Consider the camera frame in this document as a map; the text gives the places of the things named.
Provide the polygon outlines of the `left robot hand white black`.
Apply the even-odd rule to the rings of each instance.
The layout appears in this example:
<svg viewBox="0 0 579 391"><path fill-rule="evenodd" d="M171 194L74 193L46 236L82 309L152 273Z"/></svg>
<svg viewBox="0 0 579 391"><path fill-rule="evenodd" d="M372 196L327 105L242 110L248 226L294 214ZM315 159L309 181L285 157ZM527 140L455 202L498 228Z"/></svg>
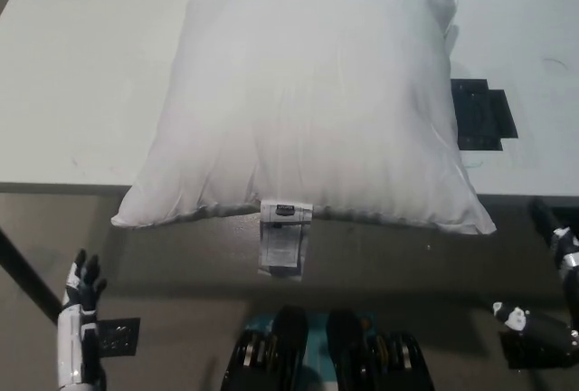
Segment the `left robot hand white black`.
<svg viewBox="0 0 579 391"><path fill-rule="evenodd" d="M60 390L105 390L100 362L98 303L107 281L99 257L78 251L69 270L57 320L57 377Z"/></svg>

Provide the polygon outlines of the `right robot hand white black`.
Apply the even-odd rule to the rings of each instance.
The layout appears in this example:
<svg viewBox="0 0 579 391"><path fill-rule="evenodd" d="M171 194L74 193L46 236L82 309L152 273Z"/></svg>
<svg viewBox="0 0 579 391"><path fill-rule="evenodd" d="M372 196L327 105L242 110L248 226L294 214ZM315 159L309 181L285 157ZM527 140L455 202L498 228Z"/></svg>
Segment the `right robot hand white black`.
<svg viewBox="0 0 579 391"><path fill-rule="evenodd" d="M529 213L552 255L571 322L496 301L493 315L505 326L501 346L511 369L573 367L578 364L578 236L540 198L529 203Z"/></svg>

